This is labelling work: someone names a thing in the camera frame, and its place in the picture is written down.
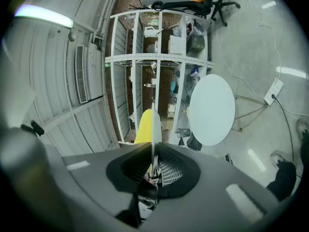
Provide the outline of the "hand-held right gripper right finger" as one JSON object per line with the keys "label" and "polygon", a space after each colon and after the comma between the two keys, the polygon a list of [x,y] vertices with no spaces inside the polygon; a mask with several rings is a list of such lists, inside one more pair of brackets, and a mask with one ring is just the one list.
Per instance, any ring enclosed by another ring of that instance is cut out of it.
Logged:
{"label": "hand-held right gripper right finger", "polygon": [[147,232],[259,231],[279,206],[269,190],[226,160],[166,143],[158,151],[179,178],[159,189]]}

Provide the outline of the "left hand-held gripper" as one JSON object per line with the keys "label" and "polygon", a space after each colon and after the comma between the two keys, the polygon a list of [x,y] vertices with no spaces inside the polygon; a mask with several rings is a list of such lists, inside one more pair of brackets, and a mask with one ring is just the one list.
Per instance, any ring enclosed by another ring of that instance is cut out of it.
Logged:
{"label": "left hand-held gripper", "polygon": [[138,196],[138,207],[141,218],[148,218],[157,207],[157,200]]}

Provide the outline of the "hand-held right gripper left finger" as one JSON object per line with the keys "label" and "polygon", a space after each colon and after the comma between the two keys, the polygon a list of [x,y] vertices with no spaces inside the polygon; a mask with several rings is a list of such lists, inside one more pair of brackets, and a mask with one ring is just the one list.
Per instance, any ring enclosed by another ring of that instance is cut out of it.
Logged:
{"label": "hand-held right gripper left finger", "polygon": [[70,171],[77,185],[109,215],[137,228],[141,224],[138,187],[151,164],[151,149],[151,143],[139,143],[62,160],[65,166],[87,162]]}

